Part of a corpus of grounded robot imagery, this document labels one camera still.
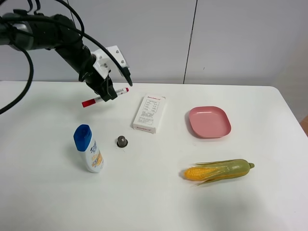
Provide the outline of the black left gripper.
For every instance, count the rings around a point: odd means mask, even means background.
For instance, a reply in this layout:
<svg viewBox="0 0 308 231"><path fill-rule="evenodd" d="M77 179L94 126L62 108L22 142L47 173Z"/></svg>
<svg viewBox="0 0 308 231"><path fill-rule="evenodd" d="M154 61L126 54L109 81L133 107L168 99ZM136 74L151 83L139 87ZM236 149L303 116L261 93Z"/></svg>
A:
<svg viewBox="0 0 308 231"><path fill-rule="evenodd" d="M111 78L108 76L103 79L93 67L94 56L90 54L90 57L82 63L81 70L79 72L79 82L86 82L87 86L90 87L96 94L102 98L104 102L114 100L117 98L117 93L114 89ZM130 86L133 86L131 80L131 73L128 67L120 68L120 73L125 78Z"/></svg>

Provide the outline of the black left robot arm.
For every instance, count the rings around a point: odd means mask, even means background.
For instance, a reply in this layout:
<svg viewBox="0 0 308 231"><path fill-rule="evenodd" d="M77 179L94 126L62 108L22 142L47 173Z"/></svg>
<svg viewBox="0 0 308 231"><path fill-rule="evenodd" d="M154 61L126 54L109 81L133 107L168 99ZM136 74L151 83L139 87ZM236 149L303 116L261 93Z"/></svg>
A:
<svg viewBox="0 0 308 231"><path fill-rule="evenodd" d="M110 77L103 78L94 68L96 55L83 44L79 33L68 17L56 14L52 17L41 16L36 21L33 15L29 21L23 21L22 15L6 13L3 19L13 18L13 21L0 25L0 43L13 49L55 50L78 74L80 82L86 82L96 94L106 102L117 97Z"/></svg>

